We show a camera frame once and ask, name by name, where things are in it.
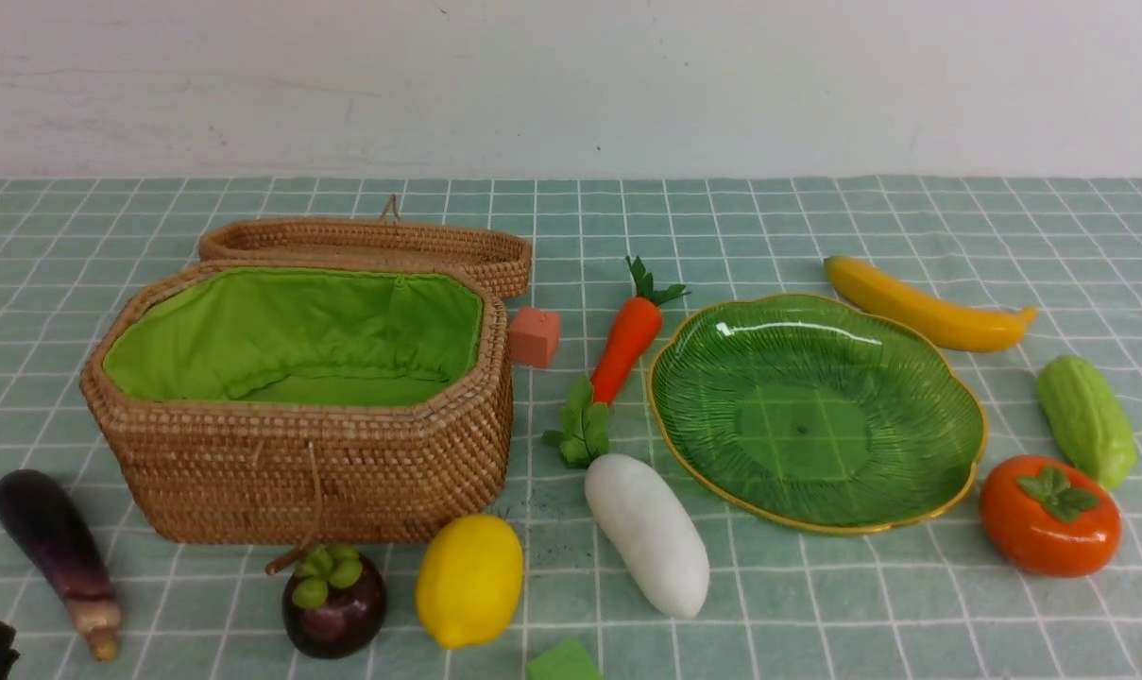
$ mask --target white wall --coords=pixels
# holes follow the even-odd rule
[[[0,1],[0,176],[1142,176],[1142,0]]]

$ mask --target green sponge cube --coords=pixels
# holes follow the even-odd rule
[[[524,666],[528,680],[604,680],[578,638],[566,638]]]

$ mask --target toy banana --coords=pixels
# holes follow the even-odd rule
[[[863,259],[831,255],[823,259],[823,267],[841,296],[868,313],[915,329],[938,347],[1002,352],[1019,344],[1036,319],[1036,307],[1006,313],[941,301]]]

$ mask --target toy carrot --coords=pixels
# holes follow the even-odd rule
[[[609,329],[609,341],[604,344],[604,353],[600,357],[596,370],[592,374],[596,401],[612,405],[617,393],[621,391],[626,378],[634,370],[642,353],[662,328],[662,311],[660,306],[675,298],[687,296],[687,289],[677,283],[665,290],[653,288],[653,274],[645,270],[642,258],[630,262],[626,255],[626,265],[634,275],[635,294],[626,301],[613,318],[613,327]]]

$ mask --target leaf-shaped plate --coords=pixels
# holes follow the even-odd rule
[[[948,511],[975,482],[986,413],[915,330],[810,294],[692,314],[648,376],[692,477],[805,530],[870,534]]]

